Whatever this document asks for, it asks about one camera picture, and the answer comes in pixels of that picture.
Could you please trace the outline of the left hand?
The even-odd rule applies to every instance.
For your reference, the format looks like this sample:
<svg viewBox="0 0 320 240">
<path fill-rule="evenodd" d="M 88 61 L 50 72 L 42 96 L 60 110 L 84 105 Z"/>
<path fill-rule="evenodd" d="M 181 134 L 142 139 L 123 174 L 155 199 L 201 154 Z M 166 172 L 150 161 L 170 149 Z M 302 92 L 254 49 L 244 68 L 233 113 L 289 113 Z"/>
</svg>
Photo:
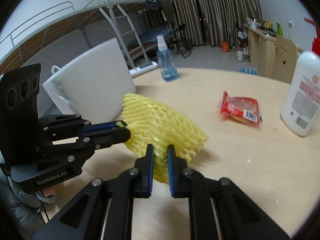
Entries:
<svg viewBox="0 0 320 240">
<path fill-rule="evenodd" d="M 57 185 L 51 186 L 49 188 L 46 188 L 43 190 L 43 195 L 46 198 L 48 198 L 51 195 L 57 195 L 60 190 L 60 187 L 61 187 L 60 184 L 57 184 Z"/>
</svg>

